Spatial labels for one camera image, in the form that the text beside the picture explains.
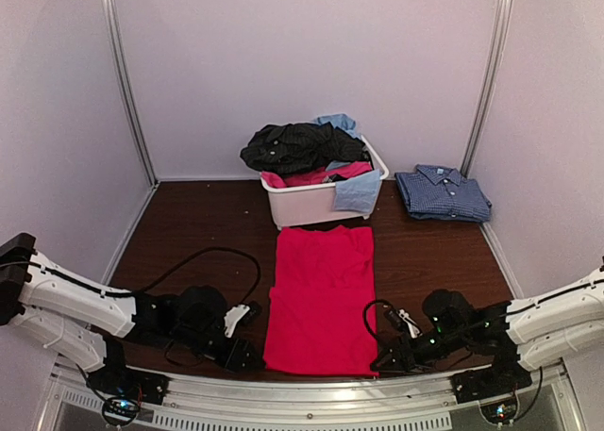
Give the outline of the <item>red t-shirt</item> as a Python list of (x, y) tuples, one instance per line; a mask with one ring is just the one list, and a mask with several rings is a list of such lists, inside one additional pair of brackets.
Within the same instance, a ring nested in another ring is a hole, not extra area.
[(267, 369), (310, 376), (372, 376), (376, 298), (374, 235), (368, 226), (328, 231), (285, 228), (277, 237), (276, 280), (263, 359)]

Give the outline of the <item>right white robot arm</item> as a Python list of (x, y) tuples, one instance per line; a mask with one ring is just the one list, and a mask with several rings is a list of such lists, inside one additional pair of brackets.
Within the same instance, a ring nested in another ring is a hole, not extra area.
[(413, 321), (382, 300), (384, 316), (398, 331), (390, 341), (377, 340), (377, 373), (413, 373), (465, 349), (488, 356), (494, 367), (484, 374), (484, 387), (505, 393), (520, 378), (558, 358), (603, 339), (603, 270), (541, 295), (483, 308), (473, 307), (454, 290), (434, 290), (422, 310), (430, 331), (413, 334)]

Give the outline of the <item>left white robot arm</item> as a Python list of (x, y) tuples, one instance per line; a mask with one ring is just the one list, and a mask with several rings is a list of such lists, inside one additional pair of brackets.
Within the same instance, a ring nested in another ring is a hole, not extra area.
[(153, 295), (149, 287), (101, 285), (51, 261), (35, 243), (20, 233), (1, 246), (1, 323), (69, 358), (114, 396), (126, 397), (136, 387), (124, 341), (181, 345), (232, 373), (262, 368), (254, 345), (235, 335), (257, 314), (257, 304), (230, 306), (211, 286)]

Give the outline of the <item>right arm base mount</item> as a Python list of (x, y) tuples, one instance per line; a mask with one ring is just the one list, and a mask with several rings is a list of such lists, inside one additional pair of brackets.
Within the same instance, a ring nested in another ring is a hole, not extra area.
[(457, 403), (464, 404), (527, 388), (532, 384), (532, 377), (530, 372), (512, 364), (456, 373), (450, 377), (450, 383)]

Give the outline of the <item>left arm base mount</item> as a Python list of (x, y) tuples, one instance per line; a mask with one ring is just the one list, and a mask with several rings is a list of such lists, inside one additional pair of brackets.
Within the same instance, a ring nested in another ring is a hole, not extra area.
[(169, 386), (165, 375), (126, 368), (87, 373), (88, 384), (99, 393), (161, 406)]

